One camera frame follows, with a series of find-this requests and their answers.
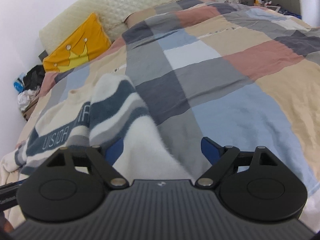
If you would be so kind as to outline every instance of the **white cloth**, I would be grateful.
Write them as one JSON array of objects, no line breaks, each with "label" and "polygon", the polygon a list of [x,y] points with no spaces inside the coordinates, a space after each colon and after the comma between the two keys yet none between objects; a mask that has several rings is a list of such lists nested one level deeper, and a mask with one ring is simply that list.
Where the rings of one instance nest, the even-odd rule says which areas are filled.
[{"label": "white cloth", "polygon": [[38,87],[37,90],[24,90],[20,94],[18,94],[18,106],[21,111],[27,109],[29,104],[36,98],[37,94],[39,93],[40,88]]}]

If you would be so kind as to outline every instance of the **black bag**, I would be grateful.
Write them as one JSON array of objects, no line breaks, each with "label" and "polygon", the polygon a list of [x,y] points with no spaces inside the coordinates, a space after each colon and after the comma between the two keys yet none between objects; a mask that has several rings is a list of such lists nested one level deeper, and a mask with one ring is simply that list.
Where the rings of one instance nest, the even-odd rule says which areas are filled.
[{"label": "black bag", "polygon": [[35,67],[33,67],[23,78],[25,90],[36,90],[37,86],[41,87],[44,79],[44,74],[45,71],[43,65],[36,65]]}]

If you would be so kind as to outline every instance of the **black mechanical base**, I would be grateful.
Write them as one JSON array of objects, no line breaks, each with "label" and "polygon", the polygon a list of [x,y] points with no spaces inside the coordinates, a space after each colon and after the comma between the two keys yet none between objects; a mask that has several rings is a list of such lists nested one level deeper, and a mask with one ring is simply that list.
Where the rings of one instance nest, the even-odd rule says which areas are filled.
[{"label": "black mechanical base", "polygon": [[[22,184],[0,188],[0,208],[18,203],[27,218],[3,239],[307,240],[314,236],[298,220],[307,200],[305,186],[266,147],[240,152],[209,138],[203,138],[201,145],[213,165],[194,186],[189,180],[135,180],[129,186],[98,147],[63,147]],[[76,166],[87,167],[89,174]],[[237,172],[240,166],[249,169]]]}]

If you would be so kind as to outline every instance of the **quilted headboard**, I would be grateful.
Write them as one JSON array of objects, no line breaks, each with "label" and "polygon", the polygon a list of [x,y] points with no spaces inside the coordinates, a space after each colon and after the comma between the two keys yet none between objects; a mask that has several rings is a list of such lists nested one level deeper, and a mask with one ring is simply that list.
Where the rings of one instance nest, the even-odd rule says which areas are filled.
[{"label": "quilted headboard", "polygon": [[51,53],[92,12],[99,16],[106,34],[115,40],[127,30],[124,20],[130,14],[171,1],[174,0],[78,0],[40,31],[40,40],[46,51]]}]

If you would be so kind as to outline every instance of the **bottle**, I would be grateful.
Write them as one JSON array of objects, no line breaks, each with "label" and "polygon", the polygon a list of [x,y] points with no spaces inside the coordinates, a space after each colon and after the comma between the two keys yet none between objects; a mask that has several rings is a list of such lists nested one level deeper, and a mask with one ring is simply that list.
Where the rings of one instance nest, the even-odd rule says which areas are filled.
[{"label": "bottle", "polygon": [[21,73],[18,78],[13,82],[14,88],[19,92],[24,91],[23,78],[25,77],[25,73]]}]

